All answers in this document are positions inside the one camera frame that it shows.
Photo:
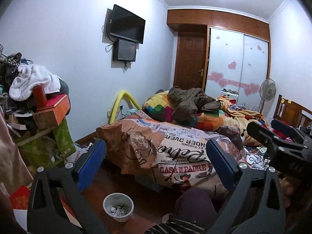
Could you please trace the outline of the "person's right hand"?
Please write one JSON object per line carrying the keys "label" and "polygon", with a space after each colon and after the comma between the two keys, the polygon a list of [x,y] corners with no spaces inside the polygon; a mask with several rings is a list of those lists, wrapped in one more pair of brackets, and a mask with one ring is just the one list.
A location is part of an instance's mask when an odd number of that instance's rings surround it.
{"label": "person's right hand", "polygon": [[296,202],[296,188],[298,181],[292,177],[286,176],[280,181],[285,208],[289,208]]}

